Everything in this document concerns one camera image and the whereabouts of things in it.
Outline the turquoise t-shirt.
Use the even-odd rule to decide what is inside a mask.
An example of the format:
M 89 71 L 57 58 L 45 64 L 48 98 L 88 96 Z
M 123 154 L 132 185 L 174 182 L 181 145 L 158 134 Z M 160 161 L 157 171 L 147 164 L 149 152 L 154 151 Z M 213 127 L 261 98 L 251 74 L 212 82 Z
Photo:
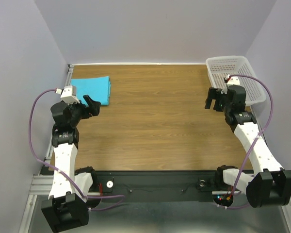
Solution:
M 111 93 L 111 82 L 109 76 L 98 78 L 72 79 L 70 84 L 76 87 L 76 96 L 82 103 L 86 103 L 84 95 L 94 101 L 99 101 L 102 106 L 109 105 L 109 97 Z

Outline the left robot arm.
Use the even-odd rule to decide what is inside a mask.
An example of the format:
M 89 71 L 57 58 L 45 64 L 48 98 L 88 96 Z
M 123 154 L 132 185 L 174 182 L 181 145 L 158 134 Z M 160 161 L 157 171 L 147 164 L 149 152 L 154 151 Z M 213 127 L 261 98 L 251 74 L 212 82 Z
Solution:
M 87 193 L 98 187 L 93 168 L 75 171 L 78 153 L 78 123 L 98 116 L 100 102 L 88 95 L 85 103 L 60 101 L 51 107 L 54 125 L 52 146 L 55 155 L 53 181 L 48 199 L 41 204 L 42 213 L 54 233 L 88 224 Z

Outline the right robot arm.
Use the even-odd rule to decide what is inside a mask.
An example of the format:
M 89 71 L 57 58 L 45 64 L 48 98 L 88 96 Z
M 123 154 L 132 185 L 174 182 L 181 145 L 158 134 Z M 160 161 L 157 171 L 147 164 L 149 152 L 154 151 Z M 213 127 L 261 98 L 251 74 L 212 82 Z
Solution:
M 225 121 L 241 142 L 247 153 L 254 176 L 242 172 L 235 166 L 217 168 L 213 183 L 218 189 L 229 185 L 247 197 L 250 206 L 284 206 L 291 198 L 291 170 L 286 170 L 275 159 L 263 138 L 254 115 L 245 110 L 246 91 L 240 85 L 231 85 L 224 92 L 219 88 L 209 88 L 205 107 L 223 112 Z

